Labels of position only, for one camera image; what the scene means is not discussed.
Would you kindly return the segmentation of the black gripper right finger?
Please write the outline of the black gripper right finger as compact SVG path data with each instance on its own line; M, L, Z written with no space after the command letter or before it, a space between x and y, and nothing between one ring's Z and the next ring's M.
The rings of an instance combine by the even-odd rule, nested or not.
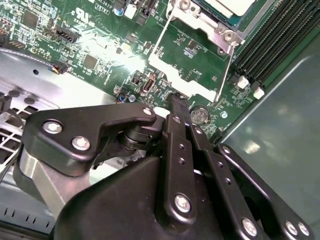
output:
M185 99L180 116L191 138L196 166L213 195L216 217L226 240L313 240L306 222L228 145L212 147L192 123Z

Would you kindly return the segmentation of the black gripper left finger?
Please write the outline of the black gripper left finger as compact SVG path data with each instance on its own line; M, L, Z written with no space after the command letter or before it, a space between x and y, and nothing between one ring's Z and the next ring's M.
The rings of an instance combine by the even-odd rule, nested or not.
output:
M162 117L143 103L44 110L30 115L14 167L17 186L58 219L78 193L150 157L160 158L154 214L161 225L198 215L192 143L171 94Z

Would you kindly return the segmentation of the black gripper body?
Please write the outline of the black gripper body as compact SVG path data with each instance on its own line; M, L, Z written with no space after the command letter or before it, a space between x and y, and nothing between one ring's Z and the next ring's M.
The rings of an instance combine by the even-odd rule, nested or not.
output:
M160 158L127 166L75 195L54 227L55 240L222 240L203 177L195 174L197 219L175 233L157 221Z

